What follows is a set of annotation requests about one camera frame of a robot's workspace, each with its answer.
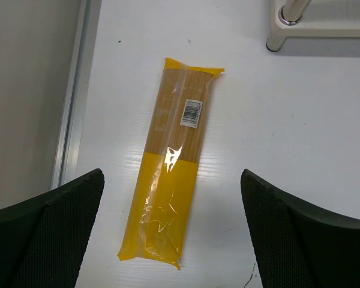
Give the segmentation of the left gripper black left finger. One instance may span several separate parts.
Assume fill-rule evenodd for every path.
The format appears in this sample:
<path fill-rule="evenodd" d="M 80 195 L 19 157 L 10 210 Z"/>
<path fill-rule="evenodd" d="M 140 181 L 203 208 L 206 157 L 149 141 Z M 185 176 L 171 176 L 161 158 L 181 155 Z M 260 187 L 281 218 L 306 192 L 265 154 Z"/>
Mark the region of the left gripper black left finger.
<path fill-rule="evenodd" d="M 94 169 L 0 209 L 0 287 L 74 287 L 103 190 Z"/>

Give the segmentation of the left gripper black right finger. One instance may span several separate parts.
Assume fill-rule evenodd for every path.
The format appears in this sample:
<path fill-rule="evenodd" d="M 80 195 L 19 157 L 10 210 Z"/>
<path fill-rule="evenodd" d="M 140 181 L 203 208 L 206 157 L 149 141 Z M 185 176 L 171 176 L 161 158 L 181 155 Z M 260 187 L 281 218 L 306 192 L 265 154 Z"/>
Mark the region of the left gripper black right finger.
<path fill-rule="evenodd" d="M 241 194 L 263 287 L 360 287 L 360 219 L 241 175 Z"/>

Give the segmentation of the yellow spaghetti bag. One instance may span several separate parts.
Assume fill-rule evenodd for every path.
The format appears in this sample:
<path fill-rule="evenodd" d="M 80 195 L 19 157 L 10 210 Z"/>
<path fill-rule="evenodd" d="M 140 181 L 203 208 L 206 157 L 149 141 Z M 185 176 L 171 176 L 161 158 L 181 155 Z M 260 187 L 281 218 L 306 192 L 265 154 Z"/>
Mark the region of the yellow spaghetti bag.
<path fill-rule="evenodd" d="M 212 90 L 222 68 L 166 58 L 118 253 L 177 266 L 194 195 Z"/>

